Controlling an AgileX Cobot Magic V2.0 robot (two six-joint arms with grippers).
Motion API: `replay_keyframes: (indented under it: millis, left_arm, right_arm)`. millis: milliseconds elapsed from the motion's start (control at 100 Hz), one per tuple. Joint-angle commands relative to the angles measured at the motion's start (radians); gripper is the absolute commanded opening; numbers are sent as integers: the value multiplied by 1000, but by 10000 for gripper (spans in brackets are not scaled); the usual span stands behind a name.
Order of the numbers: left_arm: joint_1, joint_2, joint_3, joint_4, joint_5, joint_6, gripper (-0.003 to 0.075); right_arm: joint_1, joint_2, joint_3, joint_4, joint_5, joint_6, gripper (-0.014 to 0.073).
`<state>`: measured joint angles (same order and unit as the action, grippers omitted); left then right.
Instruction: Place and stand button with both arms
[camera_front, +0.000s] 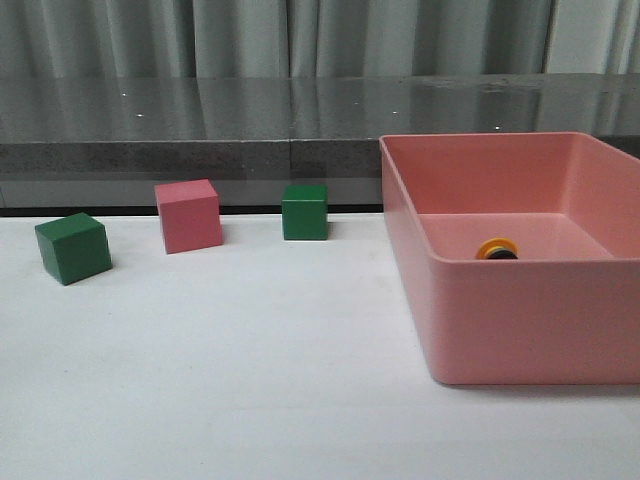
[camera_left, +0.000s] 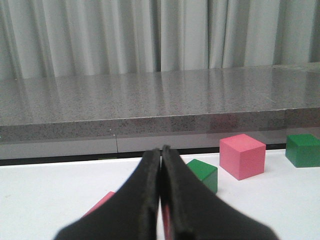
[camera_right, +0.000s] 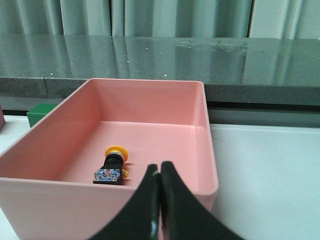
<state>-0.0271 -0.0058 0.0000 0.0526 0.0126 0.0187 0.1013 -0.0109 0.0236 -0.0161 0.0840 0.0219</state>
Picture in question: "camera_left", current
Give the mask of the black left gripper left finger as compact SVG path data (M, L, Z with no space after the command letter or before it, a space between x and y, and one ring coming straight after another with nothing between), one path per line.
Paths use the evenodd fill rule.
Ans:
M155 240L159 207L160 150L140 163L105 203L61 229L57 240Z

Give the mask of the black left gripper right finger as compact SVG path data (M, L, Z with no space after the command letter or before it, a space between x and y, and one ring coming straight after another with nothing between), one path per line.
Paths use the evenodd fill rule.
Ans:
M179 152L162 148L160 197L167 240L276 240L268 226L242 214L209 190Z

